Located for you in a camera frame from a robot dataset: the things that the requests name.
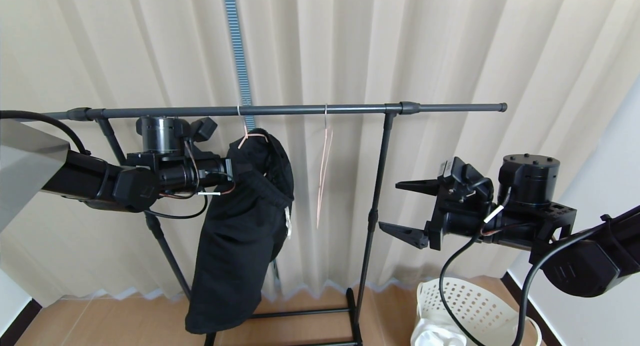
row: white cloth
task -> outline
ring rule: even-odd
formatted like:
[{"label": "white cloth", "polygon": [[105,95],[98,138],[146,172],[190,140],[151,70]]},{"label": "white cloth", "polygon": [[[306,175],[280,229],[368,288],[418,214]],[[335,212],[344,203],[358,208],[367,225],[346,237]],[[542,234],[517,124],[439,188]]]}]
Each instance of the white cloth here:
[{"label": "white cloth", "polygon": [[421,318],[411,334],[411,346],[466,346],[467,337],[448,323]]}]

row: floor seam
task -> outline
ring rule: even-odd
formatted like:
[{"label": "floor seam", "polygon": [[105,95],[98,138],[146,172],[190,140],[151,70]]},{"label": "floor seam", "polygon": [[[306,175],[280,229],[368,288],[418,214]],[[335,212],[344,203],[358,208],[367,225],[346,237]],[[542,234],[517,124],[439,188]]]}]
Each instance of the floor seam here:
[{"label": "floor seam", "polygon": [[89,302],[86,303],[86,306],[84,307],[84,309],[82,310],[82,312],[80,312],[80,316],[78,316],[78,318],[76,319],[76,321],[73,323],[73,326],[71,326],[71,329],[69,329],[69,332],[66,333],[66,336],[64,337],[64,339],[62,340],[62,343],[60,343],[60,346],[64,346],[65,342],[67,341],[67,339],[69,338],[69,336],[71,335],[71,332],[73,332],[74,328],[76,327],[76,325],[78,324],[78,322],[80,322],[80,318],[82,318],[82,315],[85,314],[85,311],[87,310],[87,308],[89,308],[89,305],[91,304],[91,302],[94,299],[90,299]]},{"label": "floor seam", "polygon": [[378,310],[378,303],[376,302],[376,295],[373,290],[371,291],[371,302],[373,302],[373,307],[375,308],[375,320],[377,321],[377,329],[380,330],[380,334],[382,335],[382,344],[387,346],[387,339],[385,338],[385,332],[382,330],[382,322],[380,321],[380,310]]}]

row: cylindrical motor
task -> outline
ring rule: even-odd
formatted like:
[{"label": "cylindrical motor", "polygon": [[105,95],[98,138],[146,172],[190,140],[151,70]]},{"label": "cylindrical motor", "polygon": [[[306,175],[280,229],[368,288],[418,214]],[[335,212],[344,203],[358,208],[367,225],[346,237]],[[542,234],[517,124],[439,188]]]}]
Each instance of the cylindrical motor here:
[{"label": "cylindrical motor", "polygon": [[560,161],[552,157],[512,154],[502,159],[498,175],[498,202],[502,204],[510,188],[509,203],[544,207],[551,203]]},{"label": "cylindrical motor", "polygon": [[177,118],[141,117],[139,134],[142,136],[144,152],[170,154],[182,150],[180,139],[176,136]]}]

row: curtain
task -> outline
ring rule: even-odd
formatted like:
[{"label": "curtain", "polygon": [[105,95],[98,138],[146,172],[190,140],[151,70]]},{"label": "curtain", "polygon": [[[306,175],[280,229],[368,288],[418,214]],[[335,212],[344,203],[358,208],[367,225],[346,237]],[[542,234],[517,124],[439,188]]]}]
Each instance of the curtain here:
[{"label": "curtain", "polygon": [[[423,228],[434,198],[394,188],[430,179],[452,156],[496,178],[502,157],[562,161],[562,194],[640,71],[640,0],[237,0],[254,104],[507,102],[506,113],[430,113],[394,123],[379,218]],[[0,0],[3,109],[235,106],[238,78],[223,0]],[[240,117],[199,147],[219,154]],[[135,120],[112,122],[139,152]],[[259,116],[292,161],[292,238],[264,291],[319,293],[358,281],[382,115],[329,115],[320,222],[324,116]],[[115,163],[94,123],[69,122],[94,156]],[[45,125],[30,124],[64,138]],[[171,214],[201,199],[158,201]],[[161,220],[187,280],[204,217]],[[435,276],[465,239],[417,250],[375,233],[368,282]],[[516,251],[475,245],[451,271],[501,276]],[[0,235],[0,267],[43,305],[98,289],[180,287],[140,214],[96,211],[38,194]]]}]

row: white wall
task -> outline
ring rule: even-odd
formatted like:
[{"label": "white wall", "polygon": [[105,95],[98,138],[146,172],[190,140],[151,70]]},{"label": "white wall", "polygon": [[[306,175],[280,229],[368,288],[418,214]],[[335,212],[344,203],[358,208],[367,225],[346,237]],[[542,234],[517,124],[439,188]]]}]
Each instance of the white wall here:
[{"label": "white wall", "polygon": [[[600,224],[604,213],[615,217],[640,204],[639,120],[640,81],[636,81],[598,148],[558,200],[578,210],[574,230]],[[509,269],[520,285],[530,268],[528,257],[523,252]],[[574,297],[555,289],[539,272],[529,297],[569,346],[638,344],[639,289],[640,275],[635,275],[602,296]]]},{"label": "white wall", "polygon": [[30,299],[31,296],[0,270],[0,335],[4,334]]}]

